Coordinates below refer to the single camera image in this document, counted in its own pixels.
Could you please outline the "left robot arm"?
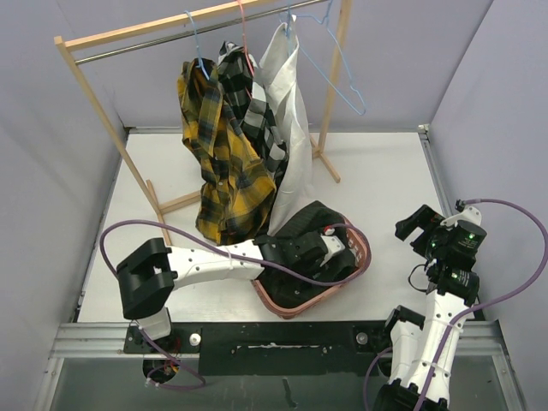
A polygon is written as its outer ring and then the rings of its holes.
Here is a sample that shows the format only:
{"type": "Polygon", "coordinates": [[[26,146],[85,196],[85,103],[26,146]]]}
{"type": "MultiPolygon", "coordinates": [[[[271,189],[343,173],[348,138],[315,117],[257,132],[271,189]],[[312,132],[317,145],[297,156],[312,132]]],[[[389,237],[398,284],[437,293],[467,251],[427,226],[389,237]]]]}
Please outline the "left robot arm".
{"type": "Polygon", "coordinates": [[[350,277],[356,257],[346,241],[318,231],[296,238],[262,235],[239,244],[207,249],[168,247],[161,238],[145,241],[118,264],[116,276],[125,319],[140,322],[144,342],[163,352],[174,342],[166,301],[180,288],[235,279],[290,288],[321,290],[350,277]]]}

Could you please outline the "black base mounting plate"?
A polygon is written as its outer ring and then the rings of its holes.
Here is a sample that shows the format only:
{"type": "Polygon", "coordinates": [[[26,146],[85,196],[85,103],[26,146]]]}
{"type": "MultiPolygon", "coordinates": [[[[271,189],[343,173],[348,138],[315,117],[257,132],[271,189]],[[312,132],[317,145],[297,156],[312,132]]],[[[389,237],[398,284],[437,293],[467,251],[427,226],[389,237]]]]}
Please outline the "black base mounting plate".
{"type": "Polygon", "coordinates": [[[203,377],[363,376],[391,345],[384,321],[175,323],[156,344],[203,377]]]}

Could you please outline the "blue hanger of white shirt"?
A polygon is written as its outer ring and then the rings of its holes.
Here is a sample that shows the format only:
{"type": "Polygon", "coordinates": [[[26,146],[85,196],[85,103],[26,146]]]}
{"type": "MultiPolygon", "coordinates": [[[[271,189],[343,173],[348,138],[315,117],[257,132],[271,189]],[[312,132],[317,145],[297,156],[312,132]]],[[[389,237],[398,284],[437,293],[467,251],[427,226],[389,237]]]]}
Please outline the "blue hanger of white shirt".
{"type": "Polygon", "coordinates": [[[294,41],[295,16],[291,9],[291,3],[287,3],[285,14],[286,14],[286,21],[285,21],[284,32],[285,32],[285,37],[287,42],[287,52],[288,52],[288,56],[290,57],[295,50],[295,41],[294,41]]]}

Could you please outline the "yellow plaid shirt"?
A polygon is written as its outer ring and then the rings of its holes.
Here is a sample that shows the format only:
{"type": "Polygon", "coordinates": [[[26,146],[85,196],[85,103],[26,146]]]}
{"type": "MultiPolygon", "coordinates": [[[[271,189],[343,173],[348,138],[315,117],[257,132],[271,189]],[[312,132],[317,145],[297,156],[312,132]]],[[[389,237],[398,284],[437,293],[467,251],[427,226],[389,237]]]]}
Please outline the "yellow plaid shirt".
{"type": "Polygon", "coordinates": [[[211,60],[182,65],[177,79],[183,145],[200,165],[197,230],[229,245],[254,238],[269,222],[277,187],[241,130],[211,60]]]}

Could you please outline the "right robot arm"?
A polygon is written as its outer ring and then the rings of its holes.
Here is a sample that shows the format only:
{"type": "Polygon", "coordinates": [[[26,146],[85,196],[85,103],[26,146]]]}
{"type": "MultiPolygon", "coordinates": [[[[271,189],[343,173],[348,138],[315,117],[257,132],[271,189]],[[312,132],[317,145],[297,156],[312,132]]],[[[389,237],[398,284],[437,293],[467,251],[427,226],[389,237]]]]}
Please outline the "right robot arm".
{"type": "Polygon", "coordinates": [[[388,382],[373,407],[376,410],[446,410],[450,405],[450,378],[465,313],[476,302],[479,276],[473,271],[476,254],[487,233],[480,211],[460,205],[444,217],[423,205],[395,225],[396,238],[411,242],[426,261],[426,312],[395,308],[381,329],[382,342],[392,349],[388,382]]]}

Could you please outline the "metal hanging rod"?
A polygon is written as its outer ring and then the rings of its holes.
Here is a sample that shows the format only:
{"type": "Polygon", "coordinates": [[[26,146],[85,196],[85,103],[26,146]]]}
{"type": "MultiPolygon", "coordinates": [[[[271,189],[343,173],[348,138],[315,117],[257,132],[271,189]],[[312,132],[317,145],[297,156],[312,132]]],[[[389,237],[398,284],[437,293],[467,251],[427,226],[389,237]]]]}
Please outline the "metal hanging rod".
{"type": "MultiPolygon", "coordinates": [[[[246,15],[245,20],[246,21],[254,21],[254,20],[258,20],[258,19],[270,16],[270,15],[277,15],[277,14],[280,14],[282,12],[288,11],[290,9],[291,10],[301,9],[301,8],[305,8],[305,7],[312,6],[314,4],[319,4],[319,3],[325,3],[325,0],[302,1],[302,2],[299,2],[299,3],[291,4],[289,6],[278,7],[278,8],[275,8],[275,9],[269,9],[269,10],[266,10],[266,11],[254,13],[252,15],[246,15]]],[[[89,57],[83,57],[81,59],[77,59],[75,61],[75,64],[77,66],[80,66],[80,65],[83,65],[83,64],[93,63],[93,62],[104,60],[104,59],[107,59],[107,58],[120,56],[122,54],[130,53],[130,52],[134,52],[134,51],[139,51],[139,50],[144,50],[144,49],[147,49],[147,48],[152,48],[152,47],[157,46],[157,45],[168,44],[168,43],[180,40],[180,39],[186,39],[186,38],[189,38],[189,37],[193,37],[194,35],[199,35],[199,34],[203,34],[203,33],[210,33],[210,32],[217,31],[217,30],[220,30],[220,29],[223,29],[223,28],[226,28],[226,27],[236,26],[236,25],[241,24],[242,22],[243,22],[243,19],[241,17],[233,19],[233,20],[229,20],[229,21],[222,21],[222,22],[219,22],[217,24],[212,24],[212,25],[205,26],[205,27],[199,27],[199,28],[188,30],[188,31],[181,32],[181,33],[171,34],[169,36],[164,36],[164,37],[161,37],[161,38],[158,38],[158,39],[152,39],[152,40],[149,40],[149,41],[146,41],[146,42],[141,42],[141,43],[134,44],[134,45],[128,45],[128,46],[125,46],[125,47],[114,49],[112,51],[106,51],[106,52],[103,52],[103,53],[98,53],[98,54],[95,54],[95,55],[92,55],[92,56],[89,56],[89,57]]]]}

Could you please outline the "black white checked shirt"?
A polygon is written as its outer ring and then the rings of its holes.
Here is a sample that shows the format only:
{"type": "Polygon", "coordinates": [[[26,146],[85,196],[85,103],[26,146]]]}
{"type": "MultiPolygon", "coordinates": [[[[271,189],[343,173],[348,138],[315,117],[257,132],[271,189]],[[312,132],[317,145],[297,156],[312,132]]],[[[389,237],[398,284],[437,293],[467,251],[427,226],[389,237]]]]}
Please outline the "black white checked shirt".
{"type": "Polygon", "coordinates": [[[219,51],[217,72],[224,96],[241,131],[279,186],[288,166],[289,150],[267,102],[258,64],[243,46],[225,41],[219,51]]]}

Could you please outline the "blue hanger of yellow shirt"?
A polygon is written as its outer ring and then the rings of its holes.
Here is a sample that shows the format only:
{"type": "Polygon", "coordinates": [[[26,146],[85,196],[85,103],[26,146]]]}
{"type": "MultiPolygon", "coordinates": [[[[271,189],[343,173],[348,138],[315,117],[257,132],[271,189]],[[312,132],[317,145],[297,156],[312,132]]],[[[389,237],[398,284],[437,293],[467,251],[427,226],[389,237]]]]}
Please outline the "blue hanger of yellow shirt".
{"type": "Polygon", "coordinates": [[[198,34],[198,28],[194,22],[194,18],[192,16],[192,13],[188,10],[184,10],[184,13],[186,14],[186,16],[188,17],[189,21],[190,21],[190,24],[192,26],[192,30],[193,30],[193,36],[194,36],[194,42],[195,42],[195,48],[196,48],[196,54],[197,54],[197,58],[198,58],[198,67],[200,68],[200,70],[202,71],[204,77],[206,80],[210,80],[210,75],[207,71],[207,68],[204,64],[204,59],[202,57],[202,54],[201,54],[201,49],[200,49],[200,39],[199,39],[199,34],[198,34]]]}

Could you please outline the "light blue wire hanger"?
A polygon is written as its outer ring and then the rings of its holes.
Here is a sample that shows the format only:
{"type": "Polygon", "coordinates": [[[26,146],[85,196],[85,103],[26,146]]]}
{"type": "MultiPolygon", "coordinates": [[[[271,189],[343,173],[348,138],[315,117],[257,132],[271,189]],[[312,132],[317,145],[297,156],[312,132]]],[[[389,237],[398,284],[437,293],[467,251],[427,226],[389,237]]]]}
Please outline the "light blue wire hanger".
{"type": "Polygon", "coordinates": [[[331,110],[333,108],[333,104],[336,98],[340,98],[343,103],[347,105],[355,114],[357,114],[358,116],[364,116],[367,113],[366,102],[359,88],[354,83],[354,76],[344,53],[344,46],[348,37],[348,26],[350,23],[353,1],[340,2],[336,32],[331,29],[331,10],[333,9],[334,1],[327,1],[326,3],[327,5],[325,7],[325,12],[321,17],[309,13],[299,13],[294,15],[294,18],[313,21],[316,25],[322,27],[331,38],[334,49],[330,73],[327,74],[311,58],[311,56],[304,48],[301,48],[301,52],[312,64],[312,66],[318,71],[318,73],[327,84],[325,108],[327,110],[331,110]],[[352,98],[345,95],[338,86],[341,69],[343,69],[343,71],[346,73],[346,76],[348,77],[348,89],[351,91],[352,94],[354,94],[357,100],[357,104],[352,98]]]}

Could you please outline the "wooden clothes rack frame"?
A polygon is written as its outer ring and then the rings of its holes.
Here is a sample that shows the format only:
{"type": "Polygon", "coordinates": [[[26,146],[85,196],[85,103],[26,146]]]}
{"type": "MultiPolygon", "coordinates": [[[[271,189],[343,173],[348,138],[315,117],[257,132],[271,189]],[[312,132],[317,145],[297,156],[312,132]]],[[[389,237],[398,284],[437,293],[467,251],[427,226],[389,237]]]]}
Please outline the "wooden clothes rack frame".
{"type": "MultiPolygon", "coordinates": [[[[266,1],[242,1],[242,3],[245,16],[247,15],[247,9],[267,4],[266,1]]],[[[191,13],[197,28],[241,17],[236,1],[225,2],[203,9],[196,9],[191,13]]],[[[141,35],[156,33],[172,27],[186,26],[187,24],[191,25],[186,14],[182,13],[180,15],[173,15],[155,21],[147,21],[137,25],[123,27],[116,30],[111,30],[109,32],[97,33],[68,41],[64,40],[60,36],[56,36],[54,38],[55,46],[64,62],[68,65],[68,68],[75,77],[80,89],[83,91],[99,120],[102,122],[107,134],[110,136],[117,151],[121,155],[123,162],[128,166],[129,171],[139,185],[141,192],[145,195],[147,202],[153,209],[160,223],[164,221],[165,215],[198,203],[200,201],[200,192],[194,191],[164,203],[158,201],[152,182],[143,179],[141,173],[135,166],[133,159],[130,157],[127,149],[125,148],[125,143],[122,141],[122,133],[116,131],[113,122],[106,114],[104,106],[100,103],[92,86],[81,70],[81,65],[77,66],[75,64],[77,59],[74,57],[74,53],[76,51],[83,51],[101,45],[108,45],[117,41],[136,38],[141,35]]],[[[319,159],[330,173],[334,182],[339,183],[341,181],[341,176],[325,154],[325,142],[329,132],[333,108],[331,110],[327,110],[326,108],[324,109],[324,118],[321,123],[319,136],[317,138],[311,136],[310,141],[312,144],[312,158],[319,159]]]]}

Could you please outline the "pink hanger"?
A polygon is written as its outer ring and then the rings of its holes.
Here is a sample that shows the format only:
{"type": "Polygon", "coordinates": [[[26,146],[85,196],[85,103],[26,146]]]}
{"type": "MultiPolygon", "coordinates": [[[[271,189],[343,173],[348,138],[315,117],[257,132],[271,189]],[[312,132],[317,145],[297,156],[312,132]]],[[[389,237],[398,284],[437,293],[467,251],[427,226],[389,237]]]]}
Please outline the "pink hanger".
{"type": "Polygon", "coordinates": [[[253,66],[253,63],[251,61],[251,58],[250,58],[250,55],[249,55],[249,52],[248,52],[248,48],[247,48],[247,31],[246,31],[246,20],[245,20],[245,12],[244,12],[244,8],[243,8],[243,3],[242,3],[242,0],[236,0],[236,2],[238,4],[240,14],[241,14],[241,30],[242,30],[241,37],[242,37],[244,55],[245,55],[245,58],[246,58],[246,62],[247,62],[249,72],[250,72],[251,76],[254,78],[254,76],[255,76],[254,71],[255,70],[254,70],[254,66],[253,66]]]}

